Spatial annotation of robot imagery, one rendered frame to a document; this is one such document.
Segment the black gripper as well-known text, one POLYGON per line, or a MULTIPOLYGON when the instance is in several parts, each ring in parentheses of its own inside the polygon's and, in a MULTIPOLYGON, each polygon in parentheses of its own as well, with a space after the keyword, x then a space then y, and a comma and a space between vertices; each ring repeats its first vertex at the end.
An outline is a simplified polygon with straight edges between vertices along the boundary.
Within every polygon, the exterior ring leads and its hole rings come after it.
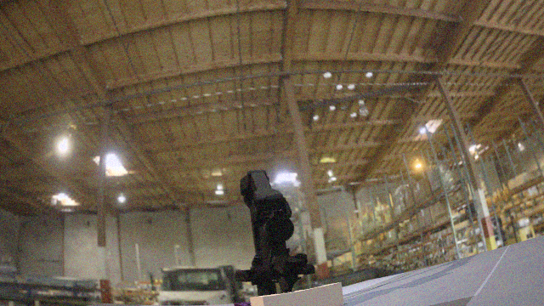
POLYGON ((278 279, 280 283, 280 293, 286 293, 291 292, 294 283, 301 279, 298 275, 310 275, 315 272, 315 267, 312 263, 307 264, 305 268, 301 268, 300 274, 283 275, 276 269, 267 270, 268 256, 271 250, 276 250, 277 254, 280 255, 283 255, 284 252, 290 252, 289 248, 286 248, 286 245, 261 246, 261 251, 258 252, 258 256, 262 255, 263 267, 260 269, 237 270, 235 272, 235 281, 252 281, 253 284, 257 284, 264 296, 268 296, 275 294, 275 280, 272 280, 271 277, 282 276, 282 279, 278 279), (273 271, 274 273, 269 273, 273 271))

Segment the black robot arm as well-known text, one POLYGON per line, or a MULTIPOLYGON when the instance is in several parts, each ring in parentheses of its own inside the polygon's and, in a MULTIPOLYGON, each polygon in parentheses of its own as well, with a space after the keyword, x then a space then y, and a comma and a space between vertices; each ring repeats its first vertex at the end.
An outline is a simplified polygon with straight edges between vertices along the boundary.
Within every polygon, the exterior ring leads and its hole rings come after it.
MULTIPOLYGON (((290 220, 292 210, 286 198, 279 190, 272 190, 269 177, 264 170, 251 170, 241 179, 241 195, 250 208, 253 244, 256 255, 250 269, 263 267, 262 255, 258 256, 263 246, 285 245, 293 233, 294 224, 290 220)), ((300 274, 301 268, 308 263, 305 253, 289 256, 271 250, 268 256, 267 270, 276 269, 283 275, 300 274), (273 252, 272 252, 273 251, 273 252)))

